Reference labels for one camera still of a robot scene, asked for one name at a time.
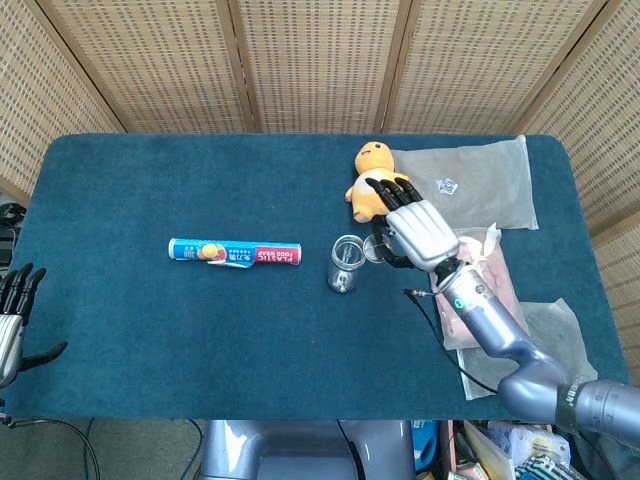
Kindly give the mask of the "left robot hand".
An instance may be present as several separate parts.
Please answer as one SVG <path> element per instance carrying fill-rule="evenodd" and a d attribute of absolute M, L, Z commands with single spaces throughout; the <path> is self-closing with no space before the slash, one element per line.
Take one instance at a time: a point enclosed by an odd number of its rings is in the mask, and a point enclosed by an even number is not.
<path fill-rule="evenodd" d="M 13 383 L 19 373 L 46 365 L 56 360 L 67 348 L 68 342 L 55 344 L 47 352 L 23 355 L 25 329 L 29 324 L 39 284 L 46 269 L 32 272 L 27 263 L 19 270 L 11 270 L 1 278 L 1 388 Z"/>

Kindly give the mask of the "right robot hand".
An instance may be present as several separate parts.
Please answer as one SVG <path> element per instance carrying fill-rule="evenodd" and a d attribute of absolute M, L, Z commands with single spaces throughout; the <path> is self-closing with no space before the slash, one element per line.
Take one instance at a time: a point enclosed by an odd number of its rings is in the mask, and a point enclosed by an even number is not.
<path fill-rule="evenodd" d="M 458 238 L 409 180 L 367 178 L 366 183 L 388 210 L 385 215 L 374 215 L 371 221 L 374 238 L 387 263 L 394 268 L 416 268 L 427 273 L 435 272 L 442 263 L 457 265 Z M 398 256 L 386 247 L 382 238 L 384 229 L 397 239 L 405 256 Z"/>

